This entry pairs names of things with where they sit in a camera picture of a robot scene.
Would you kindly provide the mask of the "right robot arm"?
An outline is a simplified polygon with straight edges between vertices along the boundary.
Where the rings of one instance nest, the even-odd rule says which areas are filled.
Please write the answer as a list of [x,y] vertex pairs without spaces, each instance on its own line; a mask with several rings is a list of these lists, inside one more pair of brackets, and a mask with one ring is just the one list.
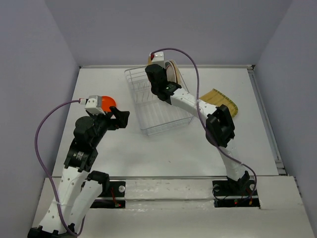
[[176,82],[168,81],[166,70],[158,64],[146,66],[145,72],[154,95],[200,120],[207,141],[217,148],[226,168],[227,181],[219,190],[224,196],[244,196],[250,181],[247,170],[253,170],[232,156],[235,126],[228,107],[224,104],[215,106],[197,99]]

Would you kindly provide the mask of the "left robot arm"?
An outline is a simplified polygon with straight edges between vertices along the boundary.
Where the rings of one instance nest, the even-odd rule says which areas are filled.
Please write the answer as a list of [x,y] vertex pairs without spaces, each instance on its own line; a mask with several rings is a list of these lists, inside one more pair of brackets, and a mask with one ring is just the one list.
[[81,235],[85,216],[98,196],[109,192],[109,175],[93,171],[97,146],[109,130],[126,128],[129,111],[111,106],[109,112],[92,113],[75,122],[58,186],[51,180],[54,198],[37,227],[31,228],[30,238],[76,238]]

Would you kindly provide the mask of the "beige plate with leaf design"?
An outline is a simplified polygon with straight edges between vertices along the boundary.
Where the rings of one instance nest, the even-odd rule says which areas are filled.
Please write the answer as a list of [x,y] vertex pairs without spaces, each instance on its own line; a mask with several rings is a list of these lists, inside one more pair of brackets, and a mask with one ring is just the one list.
[[179,68],[178,68],[176,62],[174,60],[169,60],[169,61],[173,64],[173,66],[174,66],[174,68],[176,70],[176,77],[177,77],[177,82],[176,83],[179,84],[182,88],[184,88],[185,84],[183,83],[182,75],[181,75],[181,73],[179,71]]

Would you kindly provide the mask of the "tan round plate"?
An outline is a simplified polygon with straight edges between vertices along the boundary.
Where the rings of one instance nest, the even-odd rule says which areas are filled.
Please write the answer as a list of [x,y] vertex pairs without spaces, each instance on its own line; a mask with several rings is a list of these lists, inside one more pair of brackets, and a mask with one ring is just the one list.
[[149,55],[147,65],[151,65],[151,64],[152,64],[152,59],[151,59],[151,55]]

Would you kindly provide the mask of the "white plate with green rim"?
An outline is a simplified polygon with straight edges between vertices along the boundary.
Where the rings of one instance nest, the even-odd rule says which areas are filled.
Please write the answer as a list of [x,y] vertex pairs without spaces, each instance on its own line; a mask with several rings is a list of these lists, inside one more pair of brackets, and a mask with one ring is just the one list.
[[165,70],[166,70],[167,80],[170,82],[176,83],[177,82],[176,70],[170,61],[167,61],[165,63]]

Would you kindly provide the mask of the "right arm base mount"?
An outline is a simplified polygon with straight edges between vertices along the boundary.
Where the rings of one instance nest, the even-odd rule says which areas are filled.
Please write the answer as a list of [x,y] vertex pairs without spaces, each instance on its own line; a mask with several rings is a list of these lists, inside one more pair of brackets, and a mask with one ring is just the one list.
[[257,207],[260,208],[258,193],[254,188],[254,180],[250,180],[242,191],[233,191],[227,180],[214,180],[212,194],[215,208]]

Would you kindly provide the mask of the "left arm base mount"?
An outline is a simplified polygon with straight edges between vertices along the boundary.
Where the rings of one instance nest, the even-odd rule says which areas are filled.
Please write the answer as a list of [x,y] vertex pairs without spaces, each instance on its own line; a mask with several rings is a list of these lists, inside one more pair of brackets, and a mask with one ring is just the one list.
[[91,208],[93,209],[124,209],[126,182],[123,180],[111,180],[108,189],[95,199]]

